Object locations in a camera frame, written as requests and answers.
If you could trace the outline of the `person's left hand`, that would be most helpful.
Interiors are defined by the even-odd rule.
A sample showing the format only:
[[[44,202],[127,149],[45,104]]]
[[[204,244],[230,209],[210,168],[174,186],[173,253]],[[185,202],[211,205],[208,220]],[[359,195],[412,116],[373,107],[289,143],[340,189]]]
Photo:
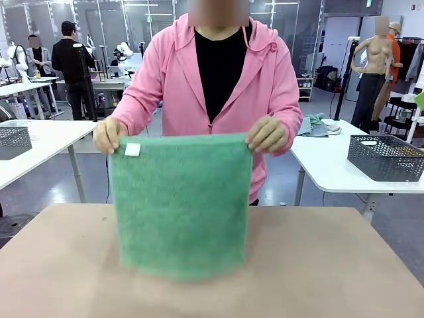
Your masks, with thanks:
[[[253,152],[277,154],[288,145],[288,131],[276,118],[264,116],[252,126],[244,141]]]

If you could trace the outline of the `person's right hand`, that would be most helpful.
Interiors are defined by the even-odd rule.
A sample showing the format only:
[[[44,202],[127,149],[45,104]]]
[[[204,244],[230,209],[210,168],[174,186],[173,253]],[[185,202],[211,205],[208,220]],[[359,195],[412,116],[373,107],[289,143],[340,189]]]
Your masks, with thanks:
[[[118,149],[119,139],[127,135],[128,130],[123,123],[107,117],[99,121],[93,130],[93,143],[101,153],[111,155]]]

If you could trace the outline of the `green terry towel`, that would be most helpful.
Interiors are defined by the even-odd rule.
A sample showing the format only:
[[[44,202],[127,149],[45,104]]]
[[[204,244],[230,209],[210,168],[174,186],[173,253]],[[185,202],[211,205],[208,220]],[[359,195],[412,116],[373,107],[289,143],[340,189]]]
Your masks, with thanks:
[[[122,138],[109,157],[121,262],[179,281],[239,269],[251,175],[243,134]]]

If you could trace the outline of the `person's right forearm pink sleeve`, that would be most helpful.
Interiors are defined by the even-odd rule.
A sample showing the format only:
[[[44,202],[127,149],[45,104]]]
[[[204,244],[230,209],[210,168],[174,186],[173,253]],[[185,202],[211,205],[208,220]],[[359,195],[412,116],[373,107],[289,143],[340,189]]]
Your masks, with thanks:
[[[125,126],[128,136],[135,136],[149,125],[161,100],[161,85],[132,81],[111,116]]]

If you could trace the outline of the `person's left forearm pink sleeve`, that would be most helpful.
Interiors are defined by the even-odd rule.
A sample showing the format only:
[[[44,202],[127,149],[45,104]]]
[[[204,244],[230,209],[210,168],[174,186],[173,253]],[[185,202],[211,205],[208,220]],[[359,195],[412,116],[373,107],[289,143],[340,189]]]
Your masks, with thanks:
[[[289,143],[293,142],[303,119],[298,99],[299,90],[296,82],[279,81],[272,88],[268,115],[282,124]]]

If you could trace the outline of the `dark grey woven basket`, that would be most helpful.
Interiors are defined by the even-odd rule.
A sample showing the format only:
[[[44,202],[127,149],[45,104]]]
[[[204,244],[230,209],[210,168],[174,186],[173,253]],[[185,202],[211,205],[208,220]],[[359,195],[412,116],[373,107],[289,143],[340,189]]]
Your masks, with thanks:
[[[26,127],[0,127],[0,160],[11,160],[32,149]]]
[[[418,182],[424,151],[392,135],[352,135],[347,159],[376,182]]]

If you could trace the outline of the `grey green cloth pile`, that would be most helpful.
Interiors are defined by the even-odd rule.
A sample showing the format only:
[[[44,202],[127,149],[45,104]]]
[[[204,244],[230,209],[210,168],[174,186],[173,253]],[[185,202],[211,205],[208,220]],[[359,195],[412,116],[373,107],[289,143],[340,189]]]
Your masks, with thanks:
[[[340,135],[342,128],[336,124],[326,124],[323,121],[325,118],[324,113],[304,117],[297,135],[319,138]]]

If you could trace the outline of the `white shoe shelf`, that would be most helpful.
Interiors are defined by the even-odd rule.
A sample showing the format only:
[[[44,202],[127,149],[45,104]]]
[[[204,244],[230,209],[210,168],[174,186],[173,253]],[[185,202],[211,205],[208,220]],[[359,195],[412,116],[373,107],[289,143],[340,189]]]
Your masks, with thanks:
[[[297,78],[299,88],[299,102],[310,102],[313,89],[313,78]]]

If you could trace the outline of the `white adjustable table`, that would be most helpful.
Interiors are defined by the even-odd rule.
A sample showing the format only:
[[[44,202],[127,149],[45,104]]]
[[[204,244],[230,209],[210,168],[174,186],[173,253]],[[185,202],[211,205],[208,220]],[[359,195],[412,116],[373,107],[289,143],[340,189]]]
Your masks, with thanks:
[[[89,135],[96,125],[97,123],[93,121],[28,119],[0,123],[0,127],[26,127],[32,143],[32,148],[25,153],[11,160],[0,161],[0,189],[7,187],[66,149],[74,171],[80,202],[86,203],[74,144]]]
[[[382,194],[424,194],[424,176],[418,182],[375,182],[347,160],[350,137],[363,135],[360,129],[340,120],[325,119],[325,123],[341,128],[339,135],[328,137],[297,136],[291,153],[299,162],[294,205],[299,206],[305,176],[327,193],[363,193],[362,216],[370,223],[376,203]]]

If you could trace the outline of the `person in pink hoodie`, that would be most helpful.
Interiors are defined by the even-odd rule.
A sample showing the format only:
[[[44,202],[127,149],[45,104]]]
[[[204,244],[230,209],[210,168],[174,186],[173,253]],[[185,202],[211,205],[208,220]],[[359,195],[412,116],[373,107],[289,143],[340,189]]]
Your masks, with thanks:
[[[152,37],[132,81],[161,85],[164,136],[247,135],[269,116],[275,83],[297,78],[288,46],[250,17],[249,0],[190,0],[186,14]],[[251,205],[266,181],[265,155],[254,152]]]

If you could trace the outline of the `black tripod stand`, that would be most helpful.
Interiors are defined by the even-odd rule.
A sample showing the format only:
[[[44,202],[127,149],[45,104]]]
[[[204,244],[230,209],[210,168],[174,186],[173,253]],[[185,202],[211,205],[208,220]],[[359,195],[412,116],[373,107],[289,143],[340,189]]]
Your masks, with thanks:
[[[354,51],[359,44],[359,40],[360,40],[359,36],[348,37],[349,55],[348,55],[348,59],[347,59],[344,74],[343,74],[343,80],[341,82],[341,90],[340,90],[340,93],[339,93],[339,99],[338,99],[338,102],[337,102],[335,116],[333,118],[335,121],[338,121],[340,119],[340,112],[341,112],[341,108],[342,108],[342,104],[343,104],[343,99],[344,99],[344,96],[345,96],[346,86],[347,86],[347,83],[348,83],[348,79],[350,77],[351,62],[352,62],[352,59],[354,57]]]
[[[89,110],[91,112],[91,117],[92,117],[94,122],[97,122],[98,118],[97,118],[97,114],[95,112],[93,87],[92,87],[92,82],[91,82],[91,76],[90,76],[90,73],[89,73],[89,68],[88,68],[87,63],[86,63],[85,48],[84,48],[84,45],[82,43],[73,44],[73,47],[78,52],[79,62],[80,62],[80,67],[81,67],[82,77],[83,77],[83,79],[81,81],[81,85],[82,85],[83,89],[85,90],[85,94],[86,94],[87,101],[88,101],[88,107],[89,107]]]

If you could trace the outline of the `person in grey hoodie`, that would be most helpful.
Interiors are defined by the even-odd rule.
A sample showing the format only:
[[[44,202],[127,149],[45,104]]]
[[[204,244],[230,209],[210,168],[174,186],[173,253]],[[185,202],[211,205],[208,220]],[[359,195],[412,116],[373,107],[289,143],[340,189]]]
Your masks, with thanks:
[[[28,48],[26,50],[28,74],[35,76],[37,73],[41,77],[52,75],[51,55],[47,48],[41,46],[40,39],[35,34],[28,36]]]

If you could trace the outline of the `bare beige mannequin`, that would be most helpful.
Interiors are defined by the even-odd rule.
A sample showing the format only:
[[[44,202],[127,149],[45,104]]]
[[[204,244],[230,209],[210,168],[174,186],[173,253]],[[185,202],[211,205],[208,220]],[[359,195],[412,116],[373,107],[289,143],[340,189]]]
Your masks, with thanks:
[[[388,17],[376,17],[375,35],[360,43],[354,51],[355,54],[366,51],[366,66],[362,68],[351,63],[352,71],[362,75],[351,124],[365,133],[370,132],[376,99],[390,77],[393,54],[392,43],[387,39],[389,25]]]

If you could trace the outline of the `mannequin in orange shirt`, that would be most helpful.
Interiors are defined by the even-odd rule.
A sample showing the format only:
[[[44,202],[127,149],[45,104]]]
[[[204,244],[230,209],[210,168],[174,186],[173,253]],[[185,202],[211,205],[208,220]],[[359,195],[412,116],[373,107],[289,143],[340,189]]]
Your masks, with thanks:
[[[392,64],[390,68],[390,88],[392,89],[398,80],[399,69],[403,67],[403,64],[400,62],[401,50],[399,44],[396,40],[396,36],[401,34],[401,24],[400,22],[391,22],[389,24],[389,33],[387,39],[391,42],[392,45]]]

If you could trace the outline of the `clothes rack with garments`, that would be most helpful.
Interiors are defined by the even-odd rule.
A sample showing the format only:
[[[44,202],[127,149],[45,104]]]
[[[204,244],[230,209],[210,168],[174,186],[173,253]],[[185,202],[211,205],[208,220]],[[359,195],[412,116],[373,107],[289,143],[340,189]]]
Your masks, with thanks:
[[[400,47],[400,62],[403,67],[399,69],[398,81],[416,81],[424,62],[424,39],[403,37],[397,40]]]

